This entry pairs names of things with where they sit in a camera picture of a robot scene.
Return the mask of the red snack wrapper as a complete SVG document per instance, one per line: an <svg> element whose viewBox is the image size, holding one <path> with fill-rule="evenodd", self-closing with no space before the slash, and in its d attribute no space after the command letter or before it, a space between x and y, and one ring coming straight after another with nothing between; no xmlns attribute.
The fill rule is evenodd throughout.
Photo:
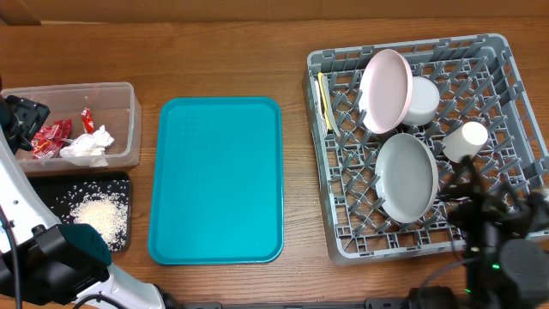
<svg viewBox="0 0 549 309"><path fill-rule="evenodd" d="M32 156L36 160L50 159L58 155L69 138L72 120L58 120L53 125L44 125L34 136Z"/></svg>

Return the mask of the white paper cup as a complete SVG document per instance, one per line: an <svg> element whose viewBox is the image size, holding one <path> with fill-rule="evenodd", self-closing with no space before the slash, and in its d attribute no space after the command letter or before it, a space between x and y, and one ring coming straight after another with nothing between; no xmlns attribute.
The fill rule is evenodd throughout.
<svg viewBox="0 0 549 309"><path fill-rule="evenodd" d="M478 122L467 122L443 139L443 153L453 162L464 156L475 156L488 139L487 128Z"/></svg>

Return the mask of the grey round plate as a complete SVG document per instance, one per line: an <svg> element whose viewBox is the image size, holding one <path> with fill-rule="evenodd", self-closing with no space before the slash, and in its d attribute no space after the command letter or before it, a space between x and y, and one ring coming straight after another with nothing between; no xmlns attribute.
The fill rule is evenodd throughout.
<svg viewBox="0 0 549 309"><path fill-rule="evenodd" d="M438 191L437 163L415 136L399 133L381 147L375 165L377 196L387 215L400 223L417 221Z"/></svg>

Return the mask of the red sauce sachet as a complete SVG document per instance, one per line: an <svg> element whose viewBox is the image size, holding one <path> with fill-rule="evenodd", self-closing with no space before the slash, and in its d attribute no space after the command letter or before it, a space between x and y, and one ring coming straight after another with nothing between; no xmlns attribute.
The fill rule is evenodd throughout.
<svg viewBox="0 0 549 309"><path fill-rule="evenodd" d="M95 128L94 128L93 115L92 115L92 111L91 111L90 108L85 107L82 110L82 112L81 112L81 121L82 121L82 126L83 126L83 129L84 129L84 132L87 133L87 134L93 134L94 131L95 131Z"/></svg>

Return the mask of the white napkin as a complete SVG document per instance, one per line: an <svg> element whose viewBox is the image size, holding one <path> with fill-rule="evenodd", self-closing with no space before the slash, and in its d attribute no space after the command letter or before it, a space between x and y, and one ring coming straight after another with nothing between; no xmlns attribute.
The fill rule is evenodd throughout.
<svg viewBox="0 0 549 309"><path fill-rule="evenodd" d="M101 125L94 133L77 137L69 146L62 148L59 155L80 167L107 167L104 155L114 141L105 126Z"/></svg>

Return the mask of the grey bowl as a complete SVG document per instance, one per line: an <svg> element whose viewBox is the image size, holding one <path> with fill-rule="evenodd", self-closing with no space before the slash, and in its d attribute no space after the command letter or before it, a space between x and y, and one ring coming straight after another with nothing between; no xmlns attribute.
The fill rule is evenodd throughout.
<svg viewBox="0 0 549 309"><path fill-rule="evenodd" d="M440 101L437 86L427 78L413 77L413 92L410 105L402 123L406 125L424 125L436 115Z"/></svg>

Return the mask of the pink round plate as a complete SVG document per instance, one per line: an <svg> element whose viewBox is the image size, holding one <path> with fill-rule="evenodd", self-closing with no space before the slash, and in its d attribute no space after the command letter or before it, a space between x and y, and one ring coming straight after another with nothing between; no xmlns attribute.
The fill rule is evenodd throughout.
<svg viewBox="0 0 549 309"><path fill-rule="evenodd" d="M413 92L413 75L407 60L397 51L378 52L366 65L359 89L363 123L375 134L393 130L406 116Z"/></svg>

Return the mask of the white plastic fork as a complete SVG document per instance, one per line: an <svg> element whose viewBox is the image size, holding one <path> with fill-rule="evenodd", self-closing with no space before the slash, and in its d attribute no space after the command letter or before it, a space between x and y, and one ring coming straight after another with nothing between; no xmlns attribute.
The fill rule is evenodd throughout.
<svg viewBox="0 0 549 309"><path fill-rule="evenodd" d="M318 80L314 81L315 93L317 96L317 115L320 117L320 126L322 128L323 137L326 137L328 133L328 126L323 114L323 99L321 96L320 86Z"/></svg>

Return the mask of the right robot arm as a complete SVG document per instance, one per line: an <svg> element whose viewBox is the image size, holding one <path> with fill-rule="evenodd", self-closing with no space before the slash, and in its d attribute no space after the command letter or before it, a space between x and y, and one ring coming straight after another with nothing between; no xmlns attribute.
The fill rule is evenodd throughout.
<svg viewBox="0 0 549 309"><path fill-rule="evenodd" d="M457 204L448 221L465 233L466 250L411 289L402 308L535 308L548 301L548 252L527 238L548 228L546 188L520 198L503 182L491 194L473 159L465 156L440 198ZM432 285L461 266L466 269L466 297Z"/></svg>

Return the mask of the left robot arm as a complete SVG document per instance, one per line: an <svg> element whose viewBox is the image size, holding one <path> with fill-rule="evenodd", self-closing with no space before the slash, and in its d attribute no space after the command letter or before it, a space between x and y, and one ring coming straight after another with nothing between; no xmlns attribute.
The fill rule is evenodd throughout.
<svg viewBox="0 0 549 309"><path fill-rule="evenodd" d="M63 224L29 183L15 155L32 150L49 114L42 103L1 99L1 293L16 307L178 308L169 293L114 264L94 228Z"/></svg>

